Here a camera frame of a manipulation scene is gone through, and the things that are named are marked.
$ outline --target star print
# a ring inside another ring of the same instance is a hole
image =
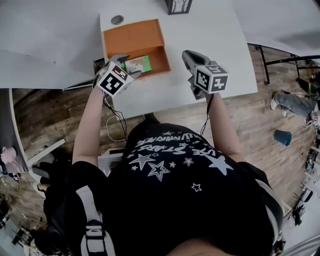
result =
[[[171,136],[171,134],[174,134],[174,132],[167,131],[167,132],[163,132],[163,133],[162,133],[163,136],[164,136],[164,135],[169,135],[169,136]]]
[[[188,166],[190,166],[191,164],[194,164],[194,162],[192,161],[192,158],[185,158],[183,163]]]
[[[226,159],[223,155],[219,156],[218,159],[210,155],[205,155],[205,157],[212,162],[212,164],[210,164],[209,167],[218,168],[224,176],[227,175],[227,169],[233,170],[233,168],[230,165],[226,164]]]
[[[151,161],[156,161],[155,159],[151,159],[150,158],[151,154],[148,154],[148,155],[141,155],[141,154],[138,154],[138,158],[136,160],[133,160],[129,163],[130,164],[134,164],[134,163],[139,163],[139,167],[140,167],[140,171],[142,171],[142,169],[144,168],[146,162],[151,162]]]
[[[148,162],[148,165],[152,168],[152,170],[148,174],[148,177],[155,175],[159,179],[159,181],[162,181],[163,174],[170,173],[170,171],[164,167],[164,162],[165,161],[162,161],[158,164]]]
[[[200,187],[201,184],[194,184],[192,185],[192,189],[195,190],[195,192],[198,192],[198,191],[202,191],[201,187]]]

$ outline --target jeans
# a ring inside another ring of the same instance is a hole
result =
[[[294,94],[275,94],[273,99],[283,106],[283,110],[289,110],[303,118],[306,118],[307,115],[314,111],[317,104],[315,99],[301,98]]]

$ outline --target black cable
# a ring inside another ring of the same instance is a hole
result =
[[[127,123],[126,123],[126,120],[125,120],[125,118],[124,118],[124,115],[123,115],[123,113],[122,113],[121,111],[114,110],[111,106],[109,106],[108,104],[106,104],[105,99],[106,99],[107,97],[108,97],[108,95],[106,95],[106,96],[104,97],[104,99],[103,99],[103,104],[104,104],[109,110],[111,110],[111,112],[112,112],[116,117],[119,118],[119,121],[120,121],[122,130],[123,130],[123,133],[124,133],[124,139],[127,141]]]
[[[208,105],[206,107],[206,121],[205,121],[204,125],[201,128],[201,131],[200,131],[200,135],[201,136],[202,136],[202,134],[204,134],[207,122],[209,120],[209,110],[210,110],[211,102],[214,99],[214,95],[215,95],[214,93],[211,95],[211,98],[209,99]]]

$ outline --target white strap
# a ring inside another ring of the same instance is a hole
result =
[[[94,195],[92,194],[92,191],[88,186],[84,186],[82,188],[79,188],[76,193],[81,198],[85,215],[86,215],[86,221],[100,221],[96,206],[95,206],[95,200]]]

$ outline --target sneaker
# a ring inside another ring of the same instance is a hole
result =
[[[282,113],[283,117],[287,116],[287,112],[288,112],[288,110],[285,110],[284,107],[282,107],[281,113]]]
[[[275,98],[272,98],[271,102],[270,102],[270,107],[272,110],[275,110],[276,107],[278,106],[279,104],[275,101]]]

